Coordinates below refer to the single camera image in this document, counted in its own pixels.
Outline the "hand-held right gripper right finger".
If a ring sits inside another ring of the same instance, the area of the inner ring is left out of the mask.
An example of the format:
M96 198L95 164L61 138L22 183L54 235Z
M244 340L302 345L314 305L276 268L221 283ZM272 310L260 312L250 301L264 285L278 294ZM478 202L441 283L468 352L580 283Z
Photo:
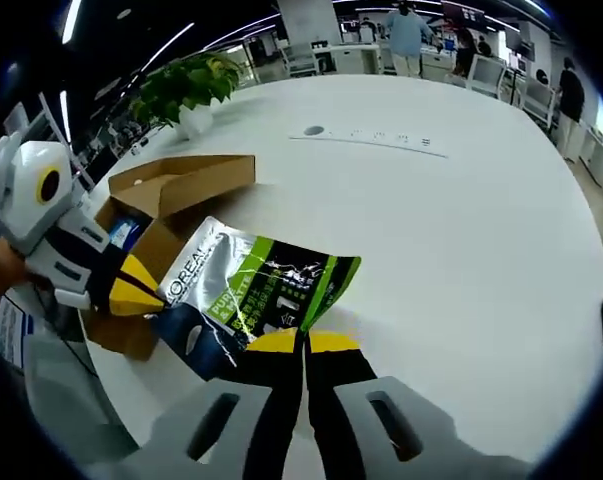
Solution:
M329 479L523 479L526 464L464 443L444 410L335 332L305 340L310 424Z

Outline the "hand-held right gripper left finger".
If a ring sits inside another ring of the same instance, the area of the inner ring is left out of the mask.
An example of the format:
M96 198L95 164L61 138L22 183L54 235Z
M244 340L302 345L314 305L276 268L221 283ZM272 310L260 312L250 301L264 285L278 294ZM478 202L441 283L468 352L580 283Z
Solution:
M236 367L162 414L128 479L279 479L303 383L301 332L252 342Z

